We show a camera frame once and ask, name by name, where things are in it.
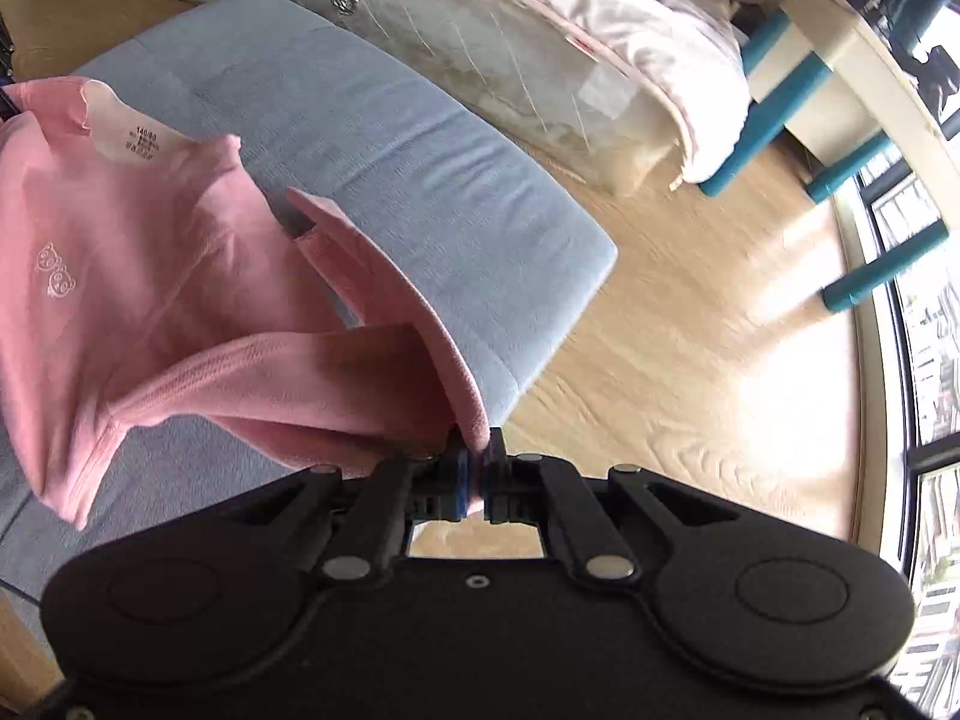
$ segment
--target mattress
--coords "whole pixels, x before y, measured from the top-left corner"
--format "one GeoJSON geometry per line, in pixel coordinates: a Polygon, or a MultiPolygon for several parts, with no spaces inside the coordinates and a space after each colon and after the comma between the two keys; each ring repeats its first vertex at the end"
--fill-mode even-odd
{"type": "Polygon", "coordinates": [[[746,118],[728,0],[293,1],[618,194],[675,146],[710,177],[746,118]]]}

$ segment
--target blue table leg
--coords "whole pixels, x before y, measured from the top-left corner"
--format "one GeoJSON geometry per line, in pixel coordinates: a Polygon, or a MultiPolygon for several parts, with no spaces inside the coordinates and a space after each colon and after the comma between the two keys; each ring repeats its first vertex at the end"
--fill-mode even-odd
{"type": "Polygon", "coordinates": [[[821,170],[820,174],[806,185],[806,193],[810,195],[814,202],[826,200],[848,178],[892,143],[893,141],[890,140],[887,133],[877,132],[869,141],[863,143],[863,146],[858,146],[847,156],[837,160],[829,167],[824,167],[824,170],[821,170]]]}
{"type": "Polygon", "coordinates": [[[824,304],[834,314],[856,306],[873,290],[913,265],[948,237],[947,225],[943,220],[936,220],[902,244],[883,252],[872,263],[867,263],[824,287],[824,304]]]}
{"type": "Polygon", "coordinates": [[[790,25],[790,19],[782,10],[775,10],[757,31],[750,36],[747,45],[740,49],[740,58],[743,61],[743,74],[748,76],[757,69],[760,60],[768,55],[776,41],[781,39],[790,25]]]}
{"type": "Polygon", "coordinates": [[[787,120],[800,110],[829,76],[830,69],[819,56],[814,53],[807,55],[776,89],[750,109],[733,153],[720,166],[720,170],[700,185],[703,193],[708,197],[720,194],[747,162],[779,135],[787,120]]]}

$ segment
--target white sticker on mattress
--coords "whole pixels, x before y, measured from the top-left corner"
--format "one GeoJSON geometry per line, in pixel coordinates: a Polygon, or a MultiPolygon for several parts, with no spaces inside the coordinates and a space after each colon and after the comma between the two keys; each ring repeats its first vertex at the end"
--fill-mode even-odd
{"type": "Polygon", "coordinates": [[[619,119],[637,94],[637,86],[607,62],[597,62],[577,96],[610,119],[619,119]]]}

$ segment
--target gray fabric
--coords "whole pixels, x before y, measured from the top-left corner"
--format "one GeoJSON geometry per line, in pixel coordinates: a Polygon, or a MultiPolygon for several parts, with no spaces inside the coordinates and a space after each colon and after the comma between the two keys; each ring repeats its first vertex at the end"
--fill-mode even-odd
{"type": "MultiPolygon", "coordinates": [[[[437,310],[493,424],[613,265],[600,227],[496,129],[289,1],[200,6],[78,73],[186,134],[239,134],[244,164],[291,229],[302,220],[287,186],[336,200],[437,310]]],[[[39,594],[85,548],[282,473],[205,420],[168,420],[131,432],[75,533],[30,498],[2,434],[0,576],[39,594]]]]}

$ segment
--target pink garment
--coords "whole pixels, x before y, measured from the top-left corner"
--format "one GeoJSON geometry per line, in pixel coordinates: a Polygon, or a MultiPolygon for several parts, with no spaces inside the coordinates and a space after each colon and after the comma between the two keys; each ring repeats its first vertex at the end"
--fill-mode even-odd
{"type": "Polygon", "coordinates": [[[115,133],[88,126],[93,83],[8,87],[25,113],[0,127],[0,406],[41,501],[82,528],[128,429],[177,413],[354,476],[442,448],[455,423],[485,448],[453,340],[334,203],[290,190],[316,225],[293,242],[237,137],[157,137],[128,108],[147,124],[115,159],[115,133]],[[365,326],[344,327],[328,287],[365,326]]]}

